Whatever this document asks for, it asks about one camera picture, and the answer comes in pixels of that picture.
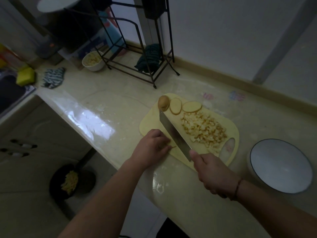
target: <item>potato slice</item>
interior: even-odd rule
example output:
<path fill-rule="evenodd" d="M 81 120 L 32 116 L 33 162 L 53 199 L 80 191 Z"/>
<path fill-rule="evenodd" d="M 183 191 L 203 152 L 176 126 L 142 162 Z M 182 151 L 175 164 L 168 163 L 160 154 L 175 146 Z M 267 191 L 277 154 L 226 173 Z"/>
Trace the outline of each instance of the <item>potato slice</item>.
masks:
<path fill-rule="evenodd" d="M 183 104 L 183 110 L 187 113 L 194 113 L 202 108 L 202 104 L 197 101 L 190 101 Z"/>
<path fill-rule="evenodd" d="M 180 111 L 182 111 L 182 101 L 178 98 L 173 98 L 170 101 L 170 110 L 174 115 L 180 114 Z"/>
<path fill-rule="evenodd" d="M 165 112 L 166 110 L 168 110 L 169 105 L 170 98 L 166 95 L 160 96 L 160 98 L 158 99 L 158 109 Z"/>

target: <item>dish rag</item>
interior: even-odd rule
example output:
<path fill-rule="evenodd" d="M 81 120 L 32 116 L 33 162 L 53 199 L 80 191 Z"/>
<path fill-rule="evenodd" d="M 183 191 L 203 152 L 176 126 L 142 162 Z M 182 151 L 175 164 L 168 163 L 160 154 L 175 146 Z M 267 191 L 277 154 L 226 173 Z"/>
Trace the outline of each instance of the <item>dish rag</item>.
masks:
<path fill-rule="evenodd" d="M 64 81 L 65 71 L 65 68 L 47 69 L 44 74 L 42 87 L 52 89 L 60 86 Z"/>
<path fill-rule="evenodd" d="M 146 46 L 145 56 L 146 56 L 147 62 L 149 63 L 151 72 L 157 71 L 159 69 L 159 60 L 160 60 L 159 44 L 154 43 L 154 44 Z M 144 55 L 142 55 L 139 58 L 137 65 L 135 65 L 134 67 L 141 72 L 149 73 Z"/>

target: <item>cabinet door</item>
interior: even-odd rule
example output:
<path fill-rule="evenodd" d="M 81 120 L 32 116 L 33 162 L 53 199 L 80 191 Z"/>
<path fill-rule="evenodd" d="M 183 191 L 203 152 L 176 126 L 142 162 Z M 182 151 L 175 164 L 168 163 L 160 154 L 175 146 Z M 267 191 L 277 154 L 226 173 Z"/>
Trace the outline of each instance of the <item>cabinet door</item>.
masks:
<path fill-rule="evenodd" d="M 65 164 L 77 161 L 62 156 L 48 155 L 0 143 L 0 193 L 45 191 L 53 174 Z"/>
<path fill-rule="evenodd" d="M 36 145 L 34 151 L 80 160 L 91 146 L 47 104 L 43 103 L 6 136 L 2 142 Z"/>
<path fill-rule="evenodd" d="M 46 192 L 0 194 L 3 238 L 56 238 L 69 220 Z"/>

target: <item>small white bowl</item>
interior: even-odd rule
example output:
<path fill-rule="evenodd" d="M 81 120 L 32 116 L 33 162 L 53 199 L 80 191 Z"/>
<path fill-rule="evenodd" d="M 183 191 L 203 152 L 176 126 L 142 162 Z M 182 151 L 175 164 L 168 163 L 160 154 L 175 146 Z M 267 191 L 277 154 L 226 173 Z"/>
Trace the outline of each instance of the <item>small white bowl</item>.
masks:
<path fill-rule="evenodd" d="M 89 55 L 90 55 L 91 53 L 93 53 L 93 54 L 95 54 L 95 55 L 98 55 L 97 51 L 92 51 L 92 52 L 88 53 L 88 54 L 82 59 L 81 63 L 82 63 L 82 65 L 83 65 L 85 68 L 89 69 L 90 71 L 94 71 L 94 72 L 95 72 L 95 71 L 99 71 L 100 69 L 102 69 L 102 68 L 105 66 L 105 62 L 101 59 L 101 60 L 99 61 L 99 63 L 96 63 L 96 64 L 94 64 L 94 65 L 92 65 L 92 66 L 88 66 L 88 65 L 87 65 L 87 59 L 88 59 L 88 57 L 89 57 Z"/>
<path fill-rule="evenodd" d="M 283 193 L 302 192 L 313 179 L 313 170 L 307 157 L 283 140 L 259 141 L 248 153 L 247 163 L 254 177 Z"/>

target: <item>beige countertop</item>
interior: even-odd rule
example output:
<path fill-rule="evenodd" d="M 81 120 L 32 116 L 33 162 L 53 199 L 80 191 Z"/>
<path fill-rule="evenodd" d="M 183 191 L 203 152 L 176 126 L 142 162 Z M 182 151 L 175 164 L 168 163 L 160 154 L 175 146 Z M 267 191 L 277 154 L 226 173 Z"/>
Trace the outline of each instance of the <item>beige countertop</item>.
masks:
<path fill-rule="evenodd" d="M 138 58 L 129 52 L 120 59 L 133 67 Z M 302 150 L 315 172 L 317 122 L 313 117 L 179 67 L 175 68 L 180 76 L 167 67 L 156 81 L 157 89 L 116 70 L 78 71 L 66 61 L 57 67 L 67 69 L 63 84 L 52 90 L 39 87 L 37 94 L 115 168 L 130 157 L 142 138 L 139 124 L 152 105 L 161 95 L 175 93 L 200 101 L 236 124 L 240 144 L 230 169 L 317 216 L 316 176 L 307 191 L 287 195 L 259 184 L 246 165 L 246 155 L 256 142 L 276 138 Z M 56 67 L 43 65 L 39 77 L 46 68 Z M 138 187 L 190 237 L 269 237 L 240 204 L 211 195 L 197 173 L 171 155 L 147 170 Z"/>

